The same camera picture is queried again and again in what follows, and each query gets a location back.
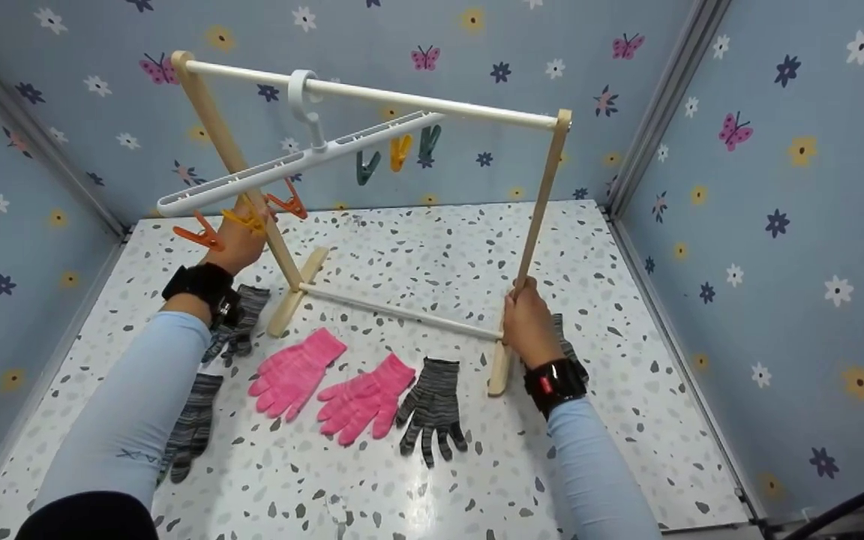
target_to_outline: person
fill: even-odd
[[[237,215],[248,215],[244,204]],[[231,276],[255,263],[265,245],[264,236],[229,219],[218,235],[225,249],[210,250],[201,264]],[[189,293],[169,298],[148,321],[59,446],[17,540],[158,537],[150,512],[159,461],[211,324],[209,304]],[[506,298],[503,327],[530,373],[565,358],[535,280]],[[644,495],[589,400],[565,400],[543,413],[579,538],[658,539]]]

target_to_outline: teal clothespin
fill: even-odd
[[[366,185],[366,182],[369,182],[369,178],[371,178],[375,169],[378,168],[378,163],[382,160],[382,155],[377,151],[373,154],[373,158],[369,160],[369,163],[364,163],[362,158],[362,151],[360,150],[355,155],[355,180],[359,182],[359,185]]]

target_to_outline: speckled surface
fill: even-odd
[[[498,325],[528,229],[531,204],[313,212],[282,218],[302,265],[316,246],[332,251],[319,283],[404,307]],[[201,248],[172,225],[143,220],[100,294],[61,371],[20,437],[0,478],[0,539],[14,536],[76,414],[110,365],[160,306],[158,290]],[[552,202],[532,274],[565,335],[589,369],[595,404],[648,499],[669,530],[745,522],[734,483],[693,410],[678,370],[592,202]],[[306,297],[287,335],[262,334],[285,280],[270,253],[240,283],[271,287],[253,355],[222,370],[216,423],[205,455],[185,482],[166,481],[153,515],[161,538],[570,538],[559,500],[555,448],[514,370],[503,397],[486,397],[493,344],[417,322]],[[469,451],[426,469],[419,452],[398,454],[401,431],[349,448],[318,433],[318,403],[291,424],[254,411],[249,376],[262,359],[318,327],[349,346],[320,389],[371,369],[395,351],[421,367],[423,356],[460,360],[459,406]]]

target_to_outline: hand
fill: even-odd
[[[517,298],[513,298],[514,291],[505,296],[502,342],[518,353],[529,369],[565,358],[552,327],[552,313],[539,296],[535,278],[525,280],[525,287]]]

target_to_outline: white rod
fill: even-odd
[[[398,305],[393,304],[377,304],[374,303],[374,301],[363,300],[363,298],[354,298],[347,294],[323,289],[321,286],[313,286],[313,284],[309,283],[299,283],[298,288],[301,288],[301,290],[313,296],[319,296],[343,304],[354,305],[354,307],[357,308],[366,308],[366,310],[378,311],[381,312],[381,314],[398,315],[399,317],[405,317],[419,321],[420,323],[450,329],[450,331],[458,332],[458,334],[471,335],[474,338],[483,338],[488,341],[499,341],[502,339],[502,332],[473,327],[473,325],[467,325],[465,322],[450,321],[449,319],[443,319],[442,317],[437,317],[423,311],[406,310],[405,307],[398,307]]]
[[[273,85],[279,86],[288,86],[289,83],[289,76],[282,75],[281,73],[268,73],[266,71],[244,69],[230,65],[209,64],[207,61],[196,61],[196,59],[190,59],[190,61],[186,62],[185,67],[193,73],[223,75],[246,79],[255,83],[273,83]],[[317,95],[347,96],[380,103],[395,103],[406,107],[415,107],[416,109],[434,110],[436,113],[458,114],[459,116],[471,117],[471,119],[493,120],[525,128],[546,130],[547,132],[554,130],[556,124],[555,116],[518,112],[518,110],[510,109],[497,109],[494,106],[473,105],[473,103],[462,103],[390,90],[366,88],[366,86],[344,85],[342,82],[309,79],[305,82],[305,90]]]

